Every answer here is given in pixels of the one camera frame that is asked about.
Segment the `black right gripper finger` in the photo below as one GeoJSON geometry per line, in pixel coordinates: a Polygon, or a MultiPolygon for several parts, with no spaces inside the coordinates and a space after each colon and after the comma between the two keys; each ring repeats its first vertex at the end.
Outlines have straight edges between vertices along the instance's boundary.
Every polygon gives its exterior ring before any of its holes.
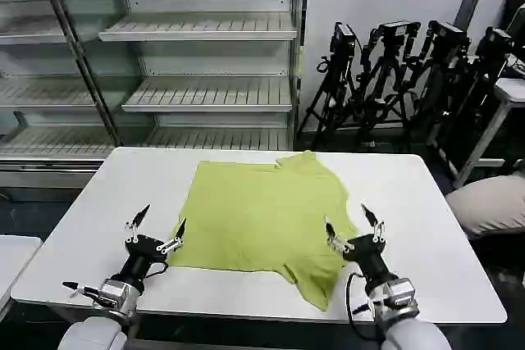
{"type": "Polygon", "coordinates": [[[352,252],[354,250],[354,245],[337,235],[333,225],[329,221],[325,223],[325,231],[327,244],[336,252],[352,252]]]}
{"type": "Polygon", "coordinates": [[[379,221],[373,211],[371,211],[364,203],[361,204],[363,213],[367,218],[369,225],[373,229],[372,241],[374,243],[384,243],[385,238],[385,222],[379,221]]]}

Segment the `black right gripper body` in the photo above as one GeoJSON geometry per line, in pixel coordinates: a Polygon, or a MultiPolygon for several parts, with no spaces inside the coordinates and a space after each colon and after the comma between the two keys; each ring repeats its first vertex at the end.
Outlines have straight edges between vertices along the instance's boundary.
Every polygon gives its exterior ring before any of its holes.
{"type": "Polygon", "coordinates": [[[355,262],[362,272],[366,285],[381,285],[390,280],[397,280],[382,258],[385,249],[384,240],[373,241],[372,234],[366,234],[354,239],[348,239],[348,252],[344,252],[346,261],[355,262]]]}

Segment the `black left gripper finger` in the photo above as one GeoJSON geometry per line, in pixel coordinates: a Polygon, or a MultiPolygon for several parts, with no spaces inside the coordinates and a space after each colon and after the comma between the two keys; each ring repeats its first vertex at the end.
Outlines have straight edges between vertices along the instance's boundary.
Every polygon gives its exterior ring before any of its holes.
{"type": "Polygon", "coordinates": [[[180,248],[184,244],[183,237],[185,233],[186,221],[187,220],[184,219],[180,223],[180,226],[178,227],[178,230],[176,231],[176,234],[173,238],[156,247],[157,252],[160,252],[161,254],[168,254],[169,252],[180,248]]]}
{"type": "Polygon", "coordinates": [[[128,236],[126,237],[125,243],[139,242],[139,226],[144,220],[149,208],[150,205],[148,204],[141,211],[139,211],[131,221],[126,222],[125,229],[128,232],[128,236]]]}

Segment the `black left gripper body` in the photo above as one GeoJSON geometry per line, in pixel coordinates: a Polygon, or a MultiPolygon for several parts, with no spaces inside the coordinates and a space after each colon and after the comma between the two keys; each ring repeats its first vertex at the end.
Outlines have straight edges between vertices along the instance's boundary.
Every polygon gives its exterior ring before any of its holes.
{"type": "Polygon", "coordinates": [[[138,234],[137,239],[136,243],[134,239],[125,242],[129,256],[117,273],[118,280],[130,285],[143,285],[145,279],[163,274],[168,268],[167,254],[160,249],[163,241],[142,234],[138,234]],[[149,274],[154,264],[162,264],[162,269],[149,274]]]}

